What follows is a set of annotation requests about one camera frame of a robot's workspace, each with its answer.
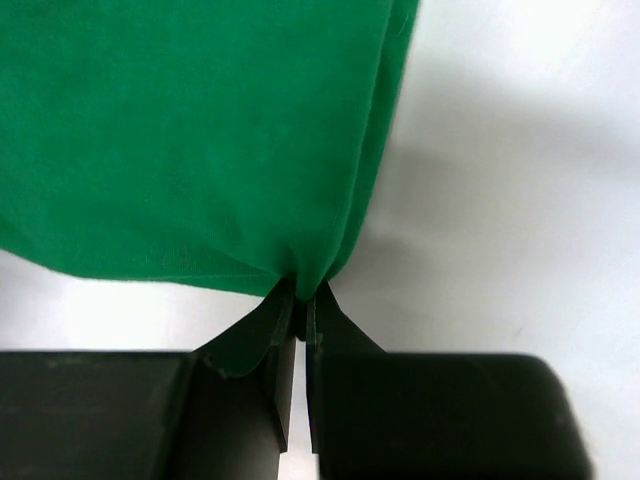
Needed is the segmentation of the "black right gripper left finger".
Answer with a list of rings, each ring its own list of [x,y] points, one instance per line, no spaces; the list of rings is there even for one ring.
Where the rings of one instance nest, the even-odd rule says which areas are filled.
[[[8,351],[5,479],[274,479],[288,446],[292,283],[191,352]]]

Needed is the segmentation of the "green t-shirt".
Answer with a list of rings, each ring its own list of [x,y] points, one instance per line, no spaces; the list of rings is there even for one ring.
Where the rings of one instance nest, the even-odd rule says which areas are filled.
[[[5,1],[1,247],[311,297],[347,262],[414,1]]]

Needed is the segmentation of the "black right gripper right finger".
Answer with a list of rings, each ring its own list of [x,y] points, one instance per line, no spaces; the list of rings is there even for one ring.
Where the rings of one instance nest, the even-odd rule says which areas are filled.
[[[565,389],[522,354],[393,353],[327,284],[306,307],[307,402],[324,479],[589,479]]]

